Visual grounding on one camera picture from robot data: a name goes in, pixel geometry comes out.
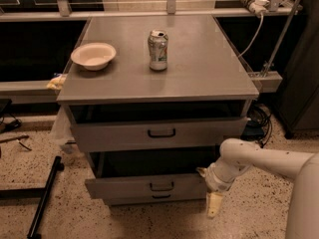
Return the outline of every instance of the silver can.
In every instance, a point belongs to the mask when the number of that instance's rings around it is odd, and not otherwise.
[[[167,68],[168,35],[163,30],[152,30],[149,38],[150,68],[164,70]]]

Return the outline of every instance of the drawer handle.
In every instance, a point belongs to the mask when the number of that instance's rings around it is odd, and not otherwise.
[[[171,191],[171,190],[173,190],[173,182],[171,182],[169,185],[167,185],[167,184],[152,184],[152,183],[150,183],[150,189],[153,192]]]
[[[148,135],[150,138],[169,138],[176,135],[176,130],[173,128],[170,134],[158,134],[155,131],[148,130]]]
[[[170,198],[170,195],[153,195],[153,199]]]

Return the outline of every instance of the black stand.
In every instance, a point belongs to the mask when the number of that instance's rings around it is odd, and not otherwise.
[[[63,170],[64,170],[64,164],[61,162],[61,156],[56,156],[51,168],[51,172],[47,179],[46,186],[44,188],[0,190],[0,200],[40,197],[40,202],[38,204],[36,214],[34,215],[29,233],[27,235],[28,239],[41,238],[41,235],[37,234],[37,230],[40,226],[41,218],[43,216],[46,204],[48,202],[57,171],[63,171]]]

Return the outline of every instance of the speckled floor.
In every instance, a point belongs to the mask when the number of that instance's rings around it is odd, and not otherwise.
[[[0,139],[26,133],[30,138],[23,142],[32,150],[16,141],[1,144],[0,189],[43,187],[55,156],[62,156],[65,164],[39,228],[43,239],[284,238],[292,184],[281,178],[252,168],[236,179],[213,220],[206,218],[204,200],[110,207],[90,199],[84,180],[93,173],[85,156],[75,146],[67,154],[53,140],[54,115],[18,118],[22,127],[0,134]],[[318,151],[319,133],[287,140],[276,119],[273,125],[267,148]],[[27,238],[37,202],[0,201],[0,238]]]

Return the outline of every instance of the white bowl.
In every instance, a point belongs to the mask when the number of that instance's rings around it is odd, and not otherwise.
[[[71,54],[71,59],[87,70],[97,71],[106,67],[116,54],[116,49],[109,44],[91,43],[75,49]]]

